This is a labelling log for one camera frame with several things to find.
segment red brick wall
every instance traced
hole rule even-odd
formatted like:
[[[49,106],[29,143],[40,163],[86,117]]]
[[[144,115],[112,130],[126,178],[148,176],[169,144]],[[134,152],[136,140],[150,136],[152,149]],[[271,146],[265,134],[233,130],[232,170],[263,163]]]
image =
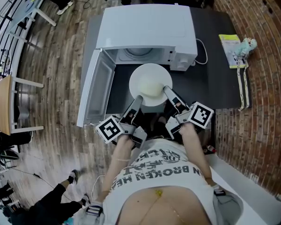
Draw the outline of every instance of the red brick wall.
[[[215,0],[214,9],[258,43],[249,58],[252,108],[216,111],[218,155],[281,199],[281,0]]]

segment person's foot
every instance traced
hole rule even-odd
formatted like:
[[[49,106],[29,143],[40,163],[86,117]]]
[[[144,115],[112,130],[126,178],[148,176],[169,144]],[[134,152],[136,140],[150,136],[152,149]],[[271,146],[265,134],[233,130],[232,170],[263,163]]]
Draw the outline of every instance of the person's foot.
[[[70,184],[76,185],[79,179],[79,172],[77,170],[73,170],[70,172],[68,180],[70,181]]]
[[[83,198],[81,199],[82,203],[84,206],[89,206],[90,205],[90,201],[89,201],[89,196],[87,194],[85,194],[83,196]]]
[[[62,15],[68,8],[69,6],[66,5],[62,10],[58,10],[57,15]]]

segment microwave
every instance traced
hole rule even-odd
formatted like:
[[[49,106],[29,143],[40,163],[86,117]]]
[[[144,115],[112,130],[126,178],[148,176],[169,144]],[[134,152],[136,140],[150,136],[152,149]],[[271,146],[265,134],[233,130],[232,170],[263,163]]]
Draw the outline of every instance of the microwave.
[[[118,64],[157,63],[186,71],[198,55],[189,7],[141,4],[106,8],[96,49]]]
[[[84,48],[84,56],[87,53],[91,58],[81,84],[79,127],[105,119],[116,66],[157,63],[186,71],[198,54],[192,15],[186,6],[141,4],[106,8],[100,25],[89,24],[89,32],[96,33],[97,39]]]

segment microwave door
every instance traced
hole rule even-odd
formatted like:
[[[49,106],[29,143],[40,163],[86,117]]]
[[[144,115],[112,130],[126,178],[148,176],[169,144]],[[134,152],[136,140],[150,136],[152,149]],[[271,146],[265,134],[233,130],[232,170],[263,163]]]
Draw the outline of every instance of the microwave door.
[[[106,115],[116,64],[102,50],[94,50],[83,85],[77,126],[95,125]]]

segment wooden floor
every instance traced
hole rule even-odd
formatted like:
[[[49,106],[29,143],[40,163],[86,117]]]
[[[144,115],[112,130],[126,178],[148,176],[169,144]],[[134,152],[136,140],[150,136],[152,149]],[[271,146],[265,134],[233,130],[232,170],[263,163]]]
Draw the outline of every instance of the wooden floor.
[[[43,83],[43,89],[19,86],[19,104],[30,111],[29,121],[23,126],[44,126],[34,132],[33,141],[23,145],[16,169],[36,173],[52,186],[68,178],[72,169],[83,169],[85,174],[76,187],[70,186],[66,196],[80,200],[91,193],[98,175],[105,174],[113,146],[102,143],[92,127],[77,127],[80,102],[80,76],[83,49],[92,16],[104,8],[120,5],[119,0],[91,0],[91,7],[74,4],[62,15],[57,6],[46,0],[41,6],[57,26],[53,27],[38,16],[28,35],[19,65],[18,77]],[[43,180],[16,170],[4,173],[15,189],[14,198],[26,207],[33,205],[51,187]],[[100,189],[97,183],[95,193]]]

